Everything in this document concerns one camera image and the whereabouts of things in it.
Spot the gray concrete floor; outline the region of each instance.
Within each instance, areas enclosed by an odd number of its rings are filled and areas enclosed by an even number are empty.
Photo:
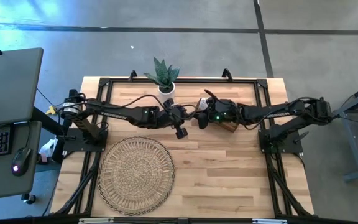
[[[260,0],[266,29],[358,30],[358,1]],[[0,0],[0,23],[75,27],[257,29],[252,0]],[[153,70],[152,57],[181,66],[181,75],[266,77],[259,34],[185,32],[51,32],[2,27],[0,49],[43,47],[39,89],[59,103],[86,75],[129,75]],[[358,90],[358,35],[267,35],[274,77],[285,79],[290,100],[324,96],[332,108]],[[37,95],[41,110],[48,103]],[[342,124],[310,126],[302,141],[315,213],[358,220],[358,180],[342,176],[357,167]],[[39,201],[0,198],[0,218],[40,215],[57,179],[39,172]]]

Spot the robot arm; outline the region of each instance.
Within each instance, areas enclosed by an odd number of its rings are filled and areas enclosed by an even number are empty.
[[[211,96],[206,100],[208,107],[195,116],[200,129],[207,127],[210,122],[235,122],[244,126],[256,124],[251,128],[254,129],[267,118],[296,116],[285,124],[274,124],[270,127],[267,137],[273,142],[281,141],[290,133],[311,124],[329,124],[335,118],[329,103],[324,101],[324,98],[299,98],[289,103],[258,107],[218,99],[210,91],[205,90],[205,92]]]
[[[173,105],[172,99],[164,102],[162,106],[162,111],[158,106],[128,108],[100,102],[96,99],[85,99],[76,90],[70,90],[70,97],[65,99],[60,110],[62,110],[61,117],[73,121],[83,132],[83,137],[90,143],[97,142],[101,138],[100,128],[87,120],[87,117],[94,114],[122,119],[139,128],[158,129],[172,126],[177,130],[178,139],[187,136],[186,129],[180,127],[189,117],[186,109],[181,105]]]

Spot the wooden tabletop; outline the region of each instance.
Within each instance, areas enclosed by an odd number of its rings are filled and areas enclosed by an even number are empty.
[[[100,77],[84,77],[81,92],[95,98]],[[284,81],[268,78],[268,90],[272,104],[287,101]],[[248,84],[177,83],[175,102],[195,105],[199,98],[208,97],[204,89],[218,98],[255,105],[254,87]],[[126,104],[144,95],[157,95],[157,86],[151,83],[115,83],[111,103]],[[144,98],[133,106],[157,105],[153,98]],[[284,123],[291,118],[276,118]],[[244,127],[232,133],[215,124],[205,130],[198,129],[196,120],[187,121],[184,127],[188,137],[177,139],[171,128],[148,130],[132,126],[127,121],[108,119],[109,137],[106,150],[115,142],[131,136],[147,136],[165,145],[175,164],[173,190],[156,210],[144,217],[220,217],[250,218],[273,217],[272,199],[265,157],[260,152],[257,129]],[[57,211],[76,189],[84,158],[84,152],[75,152],[63,161],[51,212]],[[304,208],[313,213],[305,172],[299,158],[283,154],[287,184]],[[280,207],[284,211],[281,190],[278,190]],[[86,204],[85,189],[83,206]],[[122,216],[111,210],[102,200],[99,190],[94,194],[92,216]]]

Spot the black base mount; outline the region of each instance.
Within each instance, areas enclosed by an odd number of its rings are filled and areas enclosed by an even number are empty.
[[[296,131],[291,133],[283,141],[272,143],[269,140],[269,130],[258,130],[260,151],[263,153],[303,153],[301,139]]]
[[[67,152],[103,152],[106,147],[108,130],[104,130],[100,133],[101,140],[97,144],[87,144],[86,140],[83,138],[83,133],[78,128],[70,128],[67,131],[65,138],[64,151]]]

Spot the round wicker mat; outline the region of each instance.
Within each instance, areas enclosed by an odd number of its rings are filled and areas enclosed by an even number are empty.
[[[169,196],[175,170],[167,148],[144,138],[126,138],[106,153],[98,187],[103,200],[125,215],[141,215],[160,206]]]

